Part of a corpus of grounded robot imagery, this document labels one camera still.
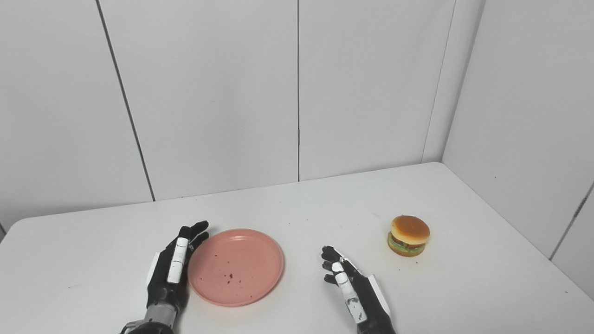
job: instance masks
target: white table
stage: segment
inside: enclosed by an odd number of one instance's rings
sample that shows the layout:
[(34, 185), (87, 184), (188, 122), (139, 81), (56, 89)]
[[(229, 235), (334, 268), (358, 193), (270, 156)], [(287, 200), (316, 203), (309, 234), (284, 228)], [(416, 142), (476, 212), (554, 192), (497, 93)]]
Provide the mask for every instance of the white table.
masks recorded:
[[(431, 228), (418, 257), (386, 245), (395, 216)], [(237, 308), (190, 296), (179, 333), (355, 333), (322, 280), (333, 245), (375, 273), (400, 334), (592, 333), (594, 301), (440, 163), (22, 220), (0, 244), (2, 333), (114, 334), (143, 317), (153, 254), (183, 224), (263, 231), (286, 268)]]

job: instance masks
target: pink plate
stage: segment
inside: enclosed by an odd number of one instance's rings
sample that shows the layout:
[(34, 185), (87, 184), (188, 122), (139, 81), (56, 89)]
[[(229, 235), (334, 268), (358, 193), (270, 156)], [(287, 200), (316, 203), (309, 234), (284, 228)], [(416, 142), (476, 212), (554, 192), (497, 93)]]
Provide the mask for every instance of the pink plate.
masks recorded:
[(282, 272), (283, 253), (272, 238), (253, 229), (230, 229), (194, 251), (188, 282), (206, 301), (243, 306), (268, 294)]

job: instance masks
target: white wall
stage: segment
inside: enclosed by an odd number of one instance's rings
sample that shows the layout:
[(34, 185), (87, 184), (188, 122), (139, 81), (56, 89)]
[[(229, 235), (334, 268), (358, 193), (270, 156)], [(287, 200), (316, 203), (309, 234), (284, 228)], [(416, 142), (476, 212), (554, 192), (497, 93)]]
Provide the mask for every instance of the white wall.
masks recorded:
[[(480, 2), (101, 5), (164, 199), (420, 162)], [(0, 21), (0, 221), (150, 200), (95, 3), (5, 1)]]
[(552, 261), (594, 299), (594, 197), (591, 195), (590, 193)]
[(299, 2), (301, 179), (421, 161), (454, 3)]
[(590, 0), (487, 1), (443, 157), (546, 256), (594, 180), (593, 36)]
[(0, 222), (150, 201), (94, 1), (0, 2)]
[(297, 1), (101, 3), (157, 200), (297, 181)]

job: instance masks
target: hamburger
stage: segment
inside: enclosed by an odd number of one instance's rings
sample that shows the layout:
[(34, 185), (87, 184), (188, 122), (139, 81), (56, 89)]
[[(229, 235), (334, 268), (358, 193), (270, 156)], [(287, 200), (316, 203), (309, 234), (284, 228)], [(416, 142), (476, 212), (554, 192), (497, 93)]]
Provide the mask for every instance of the hamburger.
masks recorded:
[(398, 216), (392, 220), (388, 233), (388, 246), (399, 255), (417, 256), (429, 240), (429, 227), (414, 216)]

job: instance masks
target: robotic hand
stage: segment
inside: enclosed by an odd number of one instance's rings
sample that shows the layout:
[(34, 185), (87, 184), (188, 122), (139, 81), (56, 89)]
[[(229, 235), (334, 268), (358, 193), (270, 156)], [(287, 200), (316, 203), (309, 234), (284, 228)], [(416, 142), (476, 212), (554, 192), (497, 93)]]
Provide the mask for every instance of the robotic hand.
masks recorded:
[(375, 276), (363, 276), (353, 263), (332, 246), (322, 248), (322, 267), (332, 272), (324, 280), (338, 285), (358, 334), (396, 334), (390, 309)]
[(120, 334), (173, 334), (175, 318), (188, 304), (188, 261), (208, 238), (207, 228), (206, 220), (192, 227), (182, 226), (178, 236), (155, 255), (147, 287), (146, 315), (142, 320), (127, 323)]

